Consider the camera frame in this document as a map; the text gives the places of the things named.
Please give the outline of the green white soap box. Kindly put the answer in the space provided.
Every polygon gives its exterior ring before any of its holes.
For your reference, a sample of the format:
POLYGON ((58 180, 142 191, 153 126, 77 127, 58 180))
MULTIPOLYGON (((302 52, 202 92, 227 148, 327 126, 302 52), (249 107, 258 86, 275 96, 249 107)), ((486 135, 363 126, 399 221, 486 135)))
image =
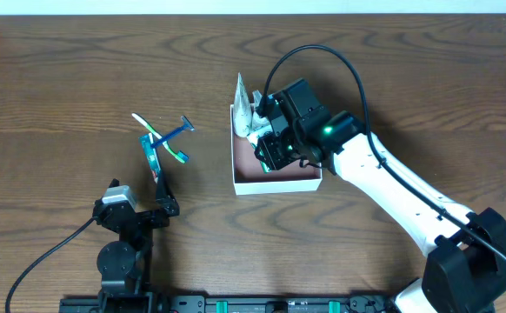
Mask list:
POLYGON ((264 163, 263 161, 259 161, 259 162, 261 164, 261 167, 262 167, 264 173, 270 173, 271 172, 271 169, 267 166, 266 163, 264 163))

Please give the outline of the white Pantene tube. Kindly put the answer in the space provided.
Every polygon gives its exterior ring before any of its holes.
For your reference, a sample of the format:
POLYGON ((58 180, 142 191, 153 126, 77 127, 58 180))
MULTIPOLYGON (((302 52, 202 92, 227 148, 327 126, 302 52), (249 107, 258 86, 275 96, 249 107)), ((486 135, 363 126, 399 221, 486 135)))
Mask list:
POLYGON ((252 109, 241 74, 237 75, 233 105, 234 132, 238 137, 246 137, 251 132, 252 109))

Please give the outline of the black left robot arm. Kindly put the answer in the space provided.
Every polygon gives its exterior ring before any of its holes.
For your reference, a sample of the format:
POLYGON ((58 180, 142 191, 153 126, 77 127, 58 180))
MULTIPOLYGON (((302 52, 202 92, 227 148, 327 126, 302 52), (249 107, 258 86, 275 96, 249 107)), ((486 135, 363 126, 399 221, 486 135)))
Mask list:
POLYGON ((177 203, 164 174, 156 179, 155 210, 136 211, 137 199, 127 185, 111 181, 104 195, 96 200, 92 217, 98 225, 119 235, 98 253, 101 290, 97 312, 168 312, 165 296, 150 284, 154 229, 170 225, 179 214, 177 203))

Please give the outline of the white cardboard box pink inside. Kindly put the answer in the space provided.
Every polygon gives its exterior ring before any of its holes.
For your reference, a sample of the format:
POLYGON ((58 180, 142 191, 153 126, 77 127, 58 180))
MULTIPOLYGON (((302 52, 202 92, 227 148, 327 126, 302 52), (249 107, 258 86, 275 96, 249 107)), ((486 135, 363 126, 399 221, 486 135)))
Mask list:
POLYGON ((299 162, 277 170, 265 172, 262 163, 256 159, 253 144, 257 139, 271 132, 267 124, 248 137, 239 137, 234 131, 234 105, 230 106, 230 152, 232 181, 238 196, 316 191, 323 180, 320 169, 301 168, 299 162))

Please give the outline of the clear foam pump bottle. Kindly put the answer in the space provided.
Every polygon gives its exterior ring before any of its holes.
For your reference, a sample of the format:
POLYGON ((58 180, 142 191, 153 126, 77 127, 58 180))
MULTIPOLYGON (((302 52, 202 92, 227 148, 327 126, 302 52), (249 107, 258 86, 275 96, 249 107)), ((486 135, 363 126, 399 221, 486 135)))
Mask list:
POLYGON ((267 133, 272 133, 273 129, 270 125, 270 122, 267 117, 261 117, 256 110, 260 106, 260 102, 262 100, 263 95, 259 90, 254 90, 252 92, 253 96, 253 104, 252 104, 252 118, 251 118, 251 126, 250 126, 250 134, 252 135, 254 132, 260 133, 264 136, 267 133))

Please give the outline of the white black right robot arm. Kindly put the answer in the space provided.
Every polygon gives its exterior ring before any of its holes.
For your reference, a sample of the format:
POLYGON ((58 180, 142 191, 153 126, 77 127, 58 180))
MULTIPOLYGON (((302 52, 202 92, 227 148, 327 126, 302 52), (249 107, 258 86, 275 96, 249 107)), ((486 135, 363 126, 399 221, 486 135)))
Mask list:
POLYGON ((485 312, 506 291, 506 220, 476 214, 391 155, 366 121, 335 115, 299 79, 263 96, 271 130, 256 144, 270 170, 299 162, 329 170, 383 208, 423 253, 423 276, 394 297, 399 312, 485 312))

